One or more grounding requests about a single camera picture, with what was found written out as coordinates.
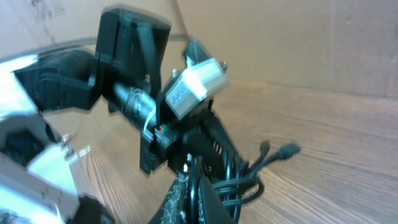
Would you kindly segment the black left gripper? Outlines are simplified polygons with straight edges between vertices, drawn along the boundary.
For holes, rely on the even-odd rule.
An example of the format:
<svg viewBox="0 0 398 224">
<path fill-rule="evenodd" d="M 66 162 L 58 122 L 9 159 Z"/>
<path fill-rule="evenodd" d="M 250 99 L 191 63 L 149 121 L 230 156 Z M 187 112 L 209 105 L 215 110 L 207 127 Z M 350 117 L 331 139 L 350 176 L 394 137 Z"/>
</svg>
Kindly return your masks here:
<svg viewBox="0 0 398 224">
<path fill-rule="evenodd" d="M 182 171 L 188 155 L 202 156 L 210 180 L 231 180 L 243 176 L 245 161 L 221 120 L 205 105 L 193 114 L 159 124 L 155 108 L 139 115 L 141 131 L 139 167 L 149 175 L 167 163 L 175 173 Z"/>
</svg>

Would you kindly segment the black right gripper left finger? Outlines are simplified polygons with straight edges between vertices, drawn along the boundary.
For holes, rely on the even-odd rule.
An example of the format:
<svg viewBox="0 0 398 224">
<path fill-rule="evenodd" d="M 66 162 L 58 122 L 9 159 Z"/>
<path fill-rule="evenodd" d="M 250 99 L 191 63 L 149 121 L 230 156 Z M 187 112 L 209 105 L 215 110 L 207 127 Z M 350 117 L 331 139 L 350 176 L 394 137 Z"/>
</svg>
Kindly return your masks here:
<svg viewBox="0 0 398 224">
<path fill-rule="evenodd" d="M 149 224 L 188 224 L 188 175 L 178 174 Z"/>
</svg>

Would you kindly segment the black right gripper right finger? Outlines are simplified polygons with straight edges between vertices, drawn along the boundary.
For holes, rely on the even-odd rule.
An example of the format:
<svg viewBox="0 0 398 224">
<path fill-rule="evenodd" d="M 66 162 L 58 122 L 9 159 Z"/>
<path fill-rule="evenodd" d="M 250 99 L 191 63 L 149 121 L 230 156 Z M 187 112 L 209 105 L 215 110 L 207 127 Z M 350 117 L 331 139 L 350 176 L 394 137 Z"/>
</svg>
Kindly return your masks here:
<svg viewBox="0 0 398 224">
<path fill-rule="evenodd" d="M 198 193 L 198 222 L 200 224 L 235 224 L 210 180 L 204 174 L 200 176 Z"/>
</svg>

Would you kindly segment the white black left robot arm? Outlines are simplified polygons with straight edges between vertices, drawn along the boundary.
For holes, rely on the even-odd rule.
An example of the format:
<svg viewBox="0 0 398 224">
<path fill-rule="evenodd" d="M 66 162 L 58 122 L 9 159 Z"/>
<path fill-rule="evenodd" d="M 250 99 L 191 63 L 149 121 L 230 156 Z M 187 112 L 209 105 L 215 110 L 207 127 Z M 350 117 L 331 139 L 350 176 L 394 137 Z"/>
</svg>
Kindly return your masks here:
<svg viewBox="0 0 398 224">
<path fill-rule="evenodd" d="M 105 10 L 94 52 L 65 45 L 41 52 L 1 80 L 1 222 L 117 223 L 99 200 L 62 188 L 77 157 L 44 113 L 89 111 L 99 98 L 140 134 L 139 165 L 162 164 L 176 178 L 152 223 L 237 223 L 248 163 L 213 112 L 228 83 L 225 63 L 195 39 L 185 68 L 163 83 L 161 65 L 171 25 L 123 7 Z"/>
</svg>

